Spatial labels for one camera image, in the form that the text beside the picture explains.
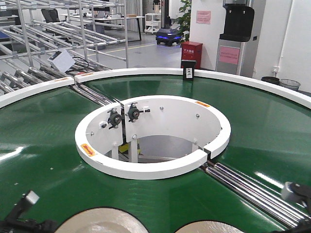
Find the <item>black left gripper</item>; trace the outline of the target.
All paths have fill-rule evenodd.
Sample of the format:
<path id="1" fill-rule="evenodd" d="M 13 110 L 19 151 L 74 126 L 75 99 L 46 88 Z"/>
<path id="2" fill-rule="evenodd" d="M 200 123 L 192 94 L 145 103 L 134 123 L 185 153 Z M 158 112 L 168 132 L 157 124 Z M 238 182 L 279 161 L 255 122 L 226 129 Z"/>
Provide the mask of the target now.
<path id="1" fill-rule="evenodd" d="M 33 219 L 27 219 L 25 221 L 19 220 L 20 215 L 28 211 L 31 207 L 31 202 L 26 199 L 20 199 L 7 217 L 0 221 L 0 226 L 14 230 L 25 230 L 29 233 L 54 233 L 57 228 L 57 222 L 53 220 L 47 219 L 41 223 Z"/>

